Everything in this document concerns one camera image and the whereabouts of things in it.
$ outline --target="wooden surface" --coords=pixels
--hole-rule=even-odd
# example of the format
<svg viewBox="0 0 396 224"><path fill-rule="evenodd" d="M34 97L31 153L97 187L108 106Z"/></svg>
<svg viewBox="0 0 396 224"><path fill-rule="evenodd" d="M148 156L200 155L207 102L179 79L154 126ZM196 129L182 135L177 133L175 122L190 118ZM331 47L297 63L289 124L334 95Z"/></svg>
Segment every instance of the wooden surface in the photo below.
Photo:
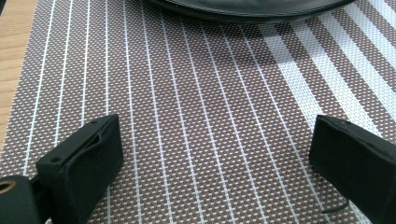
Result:
<svg viewBox="0 0 396 224"><path fill-rule="evenodd" d="M0 152L37 0L7 0L0 16Z"/></svg>

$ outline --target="woven fabric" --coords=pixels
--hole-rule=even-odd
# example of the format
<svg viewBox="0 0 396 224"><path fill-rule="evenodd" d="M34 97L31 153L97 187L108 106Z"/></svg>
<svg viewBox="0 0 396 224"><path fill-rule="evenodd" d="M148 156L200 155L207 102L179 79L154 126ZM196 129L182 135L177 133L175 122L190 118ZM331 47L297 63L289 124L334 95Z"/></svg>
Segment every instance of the woven fabric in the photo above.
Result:
<svg viewBox="0 0 396 224"><path fill-rule="evenodd" d="M315 117L396 143L396 4L219 24L144 0L39 0L1 175L120 115L123 164L94 223L366 223L308 163Z"/></svg>

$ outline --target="woven placemat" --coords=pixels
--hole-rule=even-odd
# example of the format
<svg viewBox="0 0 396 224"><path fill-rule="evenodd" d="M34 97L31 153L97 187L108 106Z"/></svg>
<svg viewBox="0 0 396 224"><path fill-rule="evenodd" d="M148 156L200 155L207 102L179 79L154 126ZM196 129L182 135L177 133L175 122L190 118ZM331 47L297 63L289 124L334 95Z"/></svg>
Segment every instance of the woven placemat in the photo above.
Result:
<svg viewBox="0 0 396 224"><path fill-rule="evenodd" d="M146 1L39 0L1 175L118 113L94 223L366 223L308 164L317 114L396 143L396 3L308 21L198 21Z"/></svg>

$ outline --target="brown and white placemat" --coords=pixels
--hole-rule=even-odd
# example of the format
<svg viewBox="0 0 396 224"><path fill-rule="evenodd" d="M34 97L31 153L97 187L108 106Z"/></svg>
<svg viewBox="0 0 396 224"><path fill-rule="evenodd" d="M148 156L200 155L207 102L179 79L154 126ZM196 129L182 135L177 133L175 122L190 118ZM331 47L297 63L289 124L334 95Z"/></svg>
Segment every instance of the brown and white placemat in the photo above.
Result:
<svg viewBox="0 0 396 224"><path fill-rule="evenodd" d="M93 223L366 223L308 164L317 114L396 143L396 1L308 21L198 21L145 0L39 0L1 175L118 113Z"/></svg>

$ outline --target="dotted pattern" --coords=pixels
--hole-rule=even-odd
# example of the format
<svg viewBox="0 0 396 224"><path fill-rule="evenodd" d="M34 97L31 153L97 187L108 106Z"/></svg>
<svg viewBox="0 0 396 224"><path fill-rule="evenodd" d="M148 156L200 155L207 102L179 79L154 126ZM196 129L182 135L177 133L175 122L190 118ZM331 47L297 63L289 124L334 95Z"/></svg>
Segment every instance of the dotted pattern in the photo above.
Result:
<svg viewBox="0 0 396 224"><path fill-rule="evenodd" d="M370 1L354 6L395 46ZM263 28L180 17L143 0L40 0L0 174L33 177L35 162L81 125L118 113L124 164L91 223L366 223L354 206L320 214L344 198L309 166L313 123L303 111L367 117L362 126L396 143L396 105L382 106L339 44L347 37L323 22L340 24L395 90L395 68L343 9ZM339 77L322 74L320 62ZM298 78L314 105L293 95L288 80ZM361 112L337 98L343 83Z"/></svg>

